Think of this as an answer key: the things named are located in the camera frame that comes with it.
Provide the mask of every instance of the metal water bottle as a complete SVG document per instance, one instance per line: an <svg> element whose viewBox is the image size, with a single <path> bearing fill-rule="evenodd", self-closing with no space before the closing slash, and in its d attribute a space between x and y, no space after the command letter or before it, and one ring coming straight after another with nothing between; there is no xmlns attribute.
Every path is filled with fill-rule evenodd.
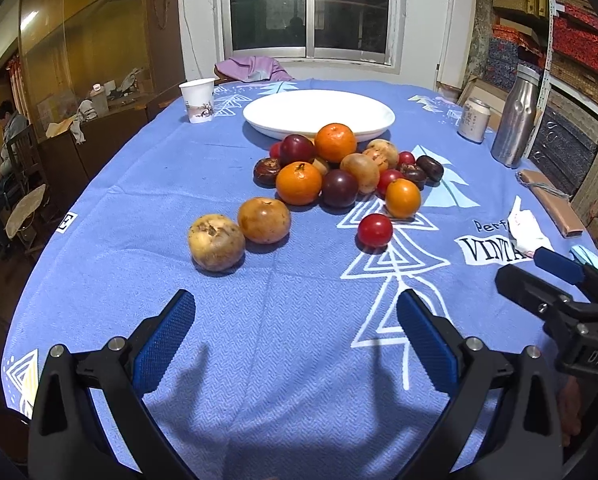
<svg viewBox="0 0 598 480"><path fill-rule="evenodd" d="M524 65L516 68L516 81L506 99L490 153L504 166L518 168L534 127L539 96L539 74Z"/></svg>

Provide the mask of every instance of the brown package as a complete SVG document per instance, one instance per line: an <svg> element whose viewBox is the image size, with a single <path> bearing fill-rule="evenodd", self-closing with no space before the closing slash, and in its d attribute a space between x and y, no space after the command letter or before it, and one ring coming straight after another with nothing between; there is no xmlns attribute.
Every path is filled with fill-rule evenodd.
<svg viewBox="0 0 598 480"><path fill-rule="evenodd" d="M546 176L540 171L523 170L519 172L521 180L531 184L547 184L554 187ZM561 235L564 238L581 236L585 226L581 222L574 210L570 207L570 202L558 196L554 196L539 187L531 187L530 190L535 197L539 199L543 208L548 212L550 218L555 223Z"/></svg>

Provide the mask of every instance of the window frame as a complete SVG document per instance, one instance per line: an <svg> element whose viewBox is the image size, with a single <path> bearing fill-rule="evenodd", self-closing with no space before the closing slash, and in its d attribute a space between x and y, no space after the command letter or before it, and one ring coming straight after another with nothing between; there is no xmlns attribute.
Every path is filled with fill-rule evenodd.
<svg viewBox="0 0 598 480"><path fill-rule="evenodd" d="M401 46L397 38L402 38L405 23L405 0L388 0L388 22L385 53L364 50L346 50L341 48L323 48L314 46L315 0L306 0L306 46L283 46L233 50L233 30L230 0L218 0L217 25L218 39L222 40L224 59L233 56L270 56L284 60L336 60L367 64L369 66L399 68Z"/></svg>

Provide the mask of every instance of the window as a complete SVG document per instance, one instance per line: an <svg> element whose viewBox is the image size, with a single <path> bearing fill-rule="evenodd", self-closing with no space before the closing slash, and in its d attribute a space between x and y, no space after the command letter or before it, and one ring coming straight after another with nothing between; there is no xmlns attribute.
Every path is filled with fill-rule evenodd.
<svg viewBox="0 0 598 480"><path fill-rule="evenodd" d="M221 0L225 56L389 64L397 0Z"/></svg>

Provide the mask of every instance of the white plate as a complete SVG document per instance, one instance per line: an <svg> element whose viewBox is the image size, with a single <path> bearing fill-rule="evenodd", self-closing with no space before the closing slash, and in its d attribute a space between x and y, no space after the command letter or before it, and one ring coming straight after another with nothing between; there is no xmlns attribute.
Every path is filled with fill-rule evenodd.
<svg viewBox="0 0 598 480"><path fill-rule="evenodd" d="M280 140L290 134L314 137L326 124L341 123L363 142L380 136L394 123L394 112L385 104L334 90L268 95L244 108L243 116L258 132Z"/></svg>

